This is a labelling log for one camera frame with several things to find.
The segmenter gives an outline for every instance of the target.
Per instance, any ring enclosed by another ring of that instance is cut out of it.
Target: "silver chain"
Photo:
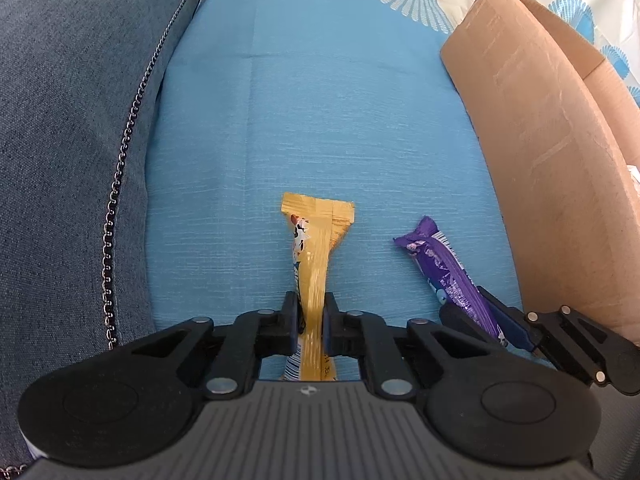
[[[138,86],[138,92],[136,93],[129,110],[127,124],[122,132],[122,142],[120,143],[120,151],[118,152],[118,163],[116,165],[116,171],[113,174],[109,201],[107,202],[107,215],[104,218],[102,235],[102,312],[104,314],[104,325],[106,327],[109,350],[113,350],[118,346],[115,311],[113,308],[113,228],[118,207],[120,186],[122,185],[122,177],[124,175],[125,159],[127,158],[127,150],[129,149],[129,142],[131,141],[133,127],[136,125],[136,119],[138,118],[138,112],[140,111],[140,104],[145,95],[146,84],[148,83],[149,77],[151,76],[154,66],[158,61],[162,46],[169,35],[169,30],[186,2],[187,0],[182,0],[180,5],[178,5],[178,8],[175,9],[174,15],[171,20],[169,20],[169,24],[166,26],[164,33],[158,42],[158,46],[156,46],[156,50],[153,56],[151,56],[149,64],[146,66],[145,75],[142,76],[142,81]]]
[[[0,475],[2,475],[3,480],[13,480],[25,469],[27,469],[26,464],[22,464],[20,467],[16,467],[14,465],[4,468],[0,467]]]

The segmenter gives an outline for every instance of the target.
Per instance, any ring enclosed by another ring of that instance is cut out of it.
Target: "chain link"
[[[0,467],[0,475],[2,475],[2,480],[13,480],[25,469],[27,469],[26,464],[22,464],[20,467],[16,467],[13,465],[4,468]]]
[[[104,314],[104,326],[106,329],[105,335],[107,337],[109,350],[113,350],[118,346],[116,315],[113,307],[113,232],[118,208],[118,196],[120,194],[120,186],[122,185],[122,177],[124,176],[127,151],[129,149],[133,127],[136,125],[136,119],[138,118],[138,112],[140,111],[140,105],[145,95],[146,85],[149,82],[149,77],[151,76],[154,66],[158,61],[160,51],[162,50],[164,42],[169,35],[169,30],[175,23],[175,20],[178,18],[178,14],[180,14],[180,11],[186,2],[187,0],[182,0],[180,2],[180,5],[175,9],[174,15],[171,17],[171,20],[169,20],[168,25],[162,33],[158,46],[156,46],[156,50],[151,56],[149,64],[146,66],[145,74],[142,76],[136,96],[133,98],[131,108],[129,109],[127,124],[122,132],[122,142],[120,143],[120,149],[118,151],[118,162],[116,164],[116,171],[113,174],[113,181],[111,182],[111,191],[107,202],[107,214],[105,215],[104,226],[102,228],[102,313]]]

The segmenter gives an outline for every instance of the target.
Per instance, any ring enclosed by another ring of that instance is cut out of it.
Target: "yellow snack package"
[[[287,359],[289,381],[335,381],[333,360],[322,350],[322,310],[329,254],[354,221],[351,202],[285,193],[281,211],[293,228],[293,266],[304,317],[298,350]]]

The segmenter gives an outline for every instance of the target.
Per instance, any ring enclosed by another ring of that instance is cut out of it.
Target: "purple candy wrapper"
[[[406,249],[415,260],[441,304],[447,301],[455,303],[485,332],[498,339],[502,345],[507,345],[484,298],[433,219],[425,216],[414,231],[394,238],[394,242]]]

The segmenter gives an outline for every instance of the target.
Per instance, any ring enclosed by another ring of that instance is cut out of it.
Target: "cardboard box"
[[[535,0],[476,0],[442,60],[478,135],[527,311],[567,304],[640,343],[640,110]]]

